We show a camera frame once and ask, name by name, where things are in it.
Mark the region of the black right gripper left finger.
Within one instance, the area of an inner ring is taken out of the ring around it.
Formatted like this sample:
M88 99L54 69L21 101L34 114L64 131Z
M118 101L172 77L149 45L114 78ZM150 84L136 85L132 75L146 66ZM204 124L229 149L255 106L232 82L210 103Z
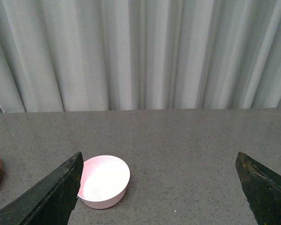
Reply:
M0 225L66 225L77 203L82 170L82 153L77 152L0 209Z

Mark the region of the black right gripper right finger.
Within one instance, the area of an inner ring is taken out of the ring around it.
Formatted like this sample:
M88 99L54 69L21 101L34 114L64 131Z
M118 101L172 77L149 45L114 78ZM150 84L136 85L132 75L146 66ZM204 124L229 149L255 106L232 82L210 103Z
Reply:
M281 225L281 176L243 152L236 170L257 223Z

